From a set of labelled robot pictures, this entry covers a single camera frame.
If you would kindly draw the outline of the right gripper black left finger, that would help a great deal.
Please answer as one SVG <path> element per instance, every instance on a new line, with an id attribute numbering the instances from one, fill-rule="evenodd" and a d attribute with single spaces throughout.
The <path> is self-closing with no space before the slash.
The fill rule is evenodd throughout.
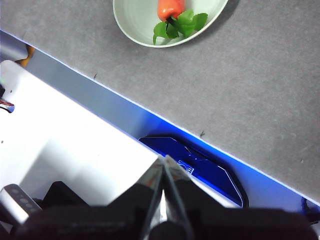
<path id="1" fill-rule="evenodd" d="M 156 159 L 108 205 L 52 206 L 31 215 L 15 240 L 142 240 L 161 198 L 164 161 Z"/>

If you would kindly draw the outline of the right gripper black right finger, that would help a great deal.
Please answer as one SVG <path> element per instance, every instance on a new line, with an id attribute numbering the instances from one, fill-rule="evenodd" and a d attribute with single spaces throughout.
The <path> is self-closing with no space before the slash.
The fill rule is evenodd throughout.
<path id="1" fill-rule="evenodd" d="M 307 219 L 268 208 L 227 208 L 198 187 L 170 157 L 164 163 L 169 206 L 191 240 L 317 240 Z"/>

